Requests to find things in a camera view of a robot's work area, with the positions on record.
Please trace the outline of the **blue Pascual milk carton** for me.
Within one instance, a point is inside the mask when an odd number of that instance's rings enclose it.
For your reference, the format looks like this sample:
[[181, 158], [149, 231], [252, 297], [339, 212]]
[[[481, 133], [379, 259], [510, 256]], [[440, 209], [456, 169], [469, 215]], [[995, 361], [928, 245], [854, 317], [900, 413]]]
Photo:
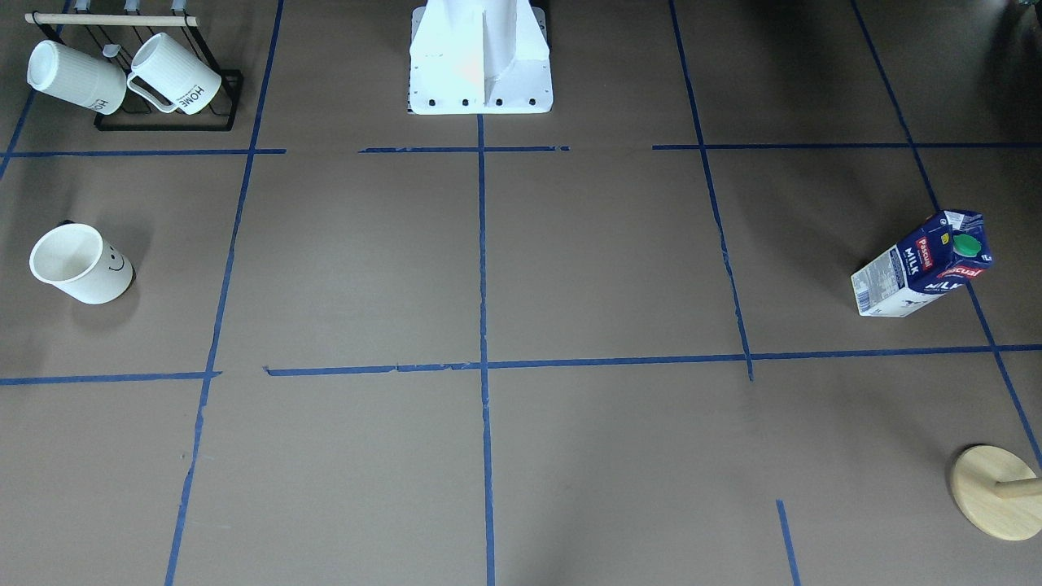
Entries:
[[985, 216], [943, 210], [850, 278], [863, 317], [907, 317], [989, 270]]

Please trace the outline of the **white smiley mug black handle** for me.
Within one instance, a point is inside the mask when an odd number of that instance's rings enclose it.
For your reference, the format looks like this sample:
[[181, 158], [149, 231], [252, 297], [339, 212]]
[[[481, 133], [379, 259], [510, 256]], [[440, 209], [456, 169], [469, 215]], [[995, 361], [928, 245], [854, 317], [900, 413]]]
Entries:
[[33, 276], [55, 286], [79, 303], [111, 303], [134, 278], [134, 264], [89, 224], [64, 222], [38, 239], [31, 249]]

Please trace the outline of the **white ribbed HOME mug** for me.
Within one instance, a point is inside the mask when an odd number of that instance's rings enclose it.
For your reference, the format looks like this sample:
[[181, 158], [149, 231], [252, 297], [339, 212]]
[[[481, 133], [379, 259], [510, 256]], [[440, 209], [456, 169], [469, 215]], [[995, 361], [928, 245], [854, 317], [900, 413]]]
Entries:
[[127, 93], [119, 66], [50, 40], [33, 48], [26, 77], [38, 92], [105, 116], [119, 109]]

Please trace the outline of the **wooden mug tree stand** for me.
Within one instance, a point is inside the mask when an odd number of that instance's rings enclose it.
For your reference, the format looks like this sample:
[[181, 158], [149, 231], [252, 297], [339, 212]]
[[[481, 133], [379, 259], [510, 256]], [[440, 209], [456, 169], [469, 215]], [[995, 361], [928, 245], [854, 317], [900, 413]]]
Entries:
[[969, 523], [1004, 541], [1040, 533], [1040, 482], [1015, 453], [987, 444], [960, 453], [948, 477], [957, 508]]

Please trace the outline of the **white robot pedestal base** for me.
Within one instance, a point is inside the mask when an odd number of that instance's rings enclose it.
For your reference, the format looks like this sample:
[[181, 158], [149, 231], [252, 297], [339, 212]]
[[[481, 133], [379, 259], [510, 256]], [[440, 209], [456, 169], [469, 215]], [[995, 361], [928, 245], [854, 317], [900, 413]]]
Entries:
[[550, 112], [545, 1], [428, 1], [414, 8], [407, 107], [421, 116]]

